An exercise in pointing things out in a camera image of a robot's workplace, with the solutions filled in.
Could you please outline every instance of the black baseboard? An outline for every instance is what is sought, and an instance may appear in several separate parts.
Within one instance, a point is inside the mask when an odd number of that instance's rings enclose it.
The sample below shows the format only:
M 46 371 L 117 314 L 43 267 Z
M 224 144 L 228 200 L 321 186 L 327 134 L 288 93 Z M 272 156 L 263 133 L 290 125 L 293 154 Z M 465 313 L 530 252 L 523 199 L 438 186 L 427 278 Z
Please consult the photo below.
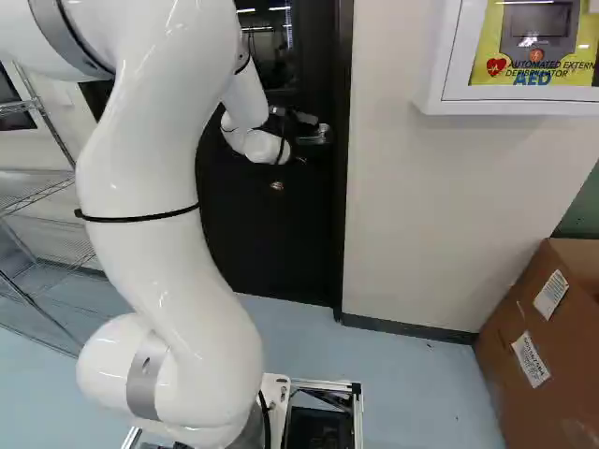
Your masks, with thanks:
M 440 327 L 408 325 L 396 321 L 352 315 L 351 313 L 343 313 L 341 323 L 347 327 L 357 327 L 358 329 L 376 330 L 388 334 L 405 335 L 426 340 L 446 341 L 456 344 L 473 345 L 478 337 L 478 334 L 472 332 L 442 329 Z

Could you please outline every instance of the red heart logo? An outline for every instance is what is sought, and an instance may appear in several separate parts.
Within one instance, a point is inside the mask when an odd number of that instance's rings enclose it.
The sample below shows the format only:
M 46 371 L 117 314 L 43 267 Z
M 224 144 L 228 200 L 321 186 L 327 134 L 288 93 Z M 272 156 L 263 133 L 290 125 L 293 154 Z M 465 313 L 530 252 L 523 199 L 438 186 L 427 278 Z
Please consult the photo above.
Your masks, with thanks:
M 505 69 L 506 65 L 507 65 L 507 61 L 505 60 L 505 58 L 502 58 L 502 59 L 491 58 L 487 61 L 487 71 L 489 72 L 489 74 L 492 77 L 496 77 L 497 75 L 499 75 L 502 72 L 502 70 Z

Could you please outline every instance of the doorframe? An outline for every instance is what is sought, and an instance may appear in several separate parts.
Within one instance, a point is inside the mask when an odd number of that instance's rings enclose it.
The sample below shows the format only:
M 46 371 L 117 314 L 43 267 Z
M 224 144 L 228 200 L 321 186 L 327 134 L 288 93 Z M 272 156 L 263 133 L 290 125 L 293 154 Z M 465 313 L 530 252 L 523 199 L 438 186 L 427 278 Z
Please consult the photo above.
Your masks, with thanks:
M 333 255 L 330 294 L 333 314 L 337 322 L 341 322 L 343 314 L 343 264 L 354 48 L 354 2 L 355 0 L 337 0 L 335 5 L 334 129 L 336 130 L 337 151 L 335 152 L 333 175 Z

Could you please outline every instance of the aed sign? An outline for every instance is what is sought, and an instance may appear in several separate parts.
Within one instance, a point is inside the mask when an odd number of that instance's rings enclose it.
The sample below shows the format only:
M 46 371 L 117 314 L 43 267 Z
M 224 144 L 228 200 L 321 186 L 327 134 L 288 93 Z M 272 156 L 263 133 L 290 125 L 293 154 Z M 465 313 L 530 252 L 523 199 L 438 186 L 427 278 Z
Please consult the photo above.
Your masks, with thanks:
M 590 0 L 488 1 L 471 86 L 599 87 Z

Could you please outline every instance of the white robotic arm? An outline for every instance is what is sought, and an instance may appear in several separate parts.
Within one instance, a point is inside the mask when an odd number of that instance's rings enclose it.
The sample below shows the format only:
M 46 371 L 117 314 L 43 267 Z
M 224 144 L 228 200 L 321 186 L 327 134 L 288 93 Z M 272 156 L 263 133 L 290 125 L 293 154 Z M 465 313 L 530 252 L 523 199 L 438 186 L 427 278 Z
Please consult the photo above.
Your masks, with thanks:
M 256 406 L 262 344 L 202 234 L 197 142 L 222 101 L 233 149 L 254 162 L 289 157 L 286 142 L 253 129 L 267 120 L 268 104 L 242 50 L 233 1 L 0 0 L 0 7 L 0 48 L 16 61 L 65 80 L 115 74 L 78 161 L 77 189 L 97 256 L 136 313 L 86 344 L 81 389 L 154 433 L 194 447 L 230 445 Z M 79 56 L 51 25 L 61 17 Z

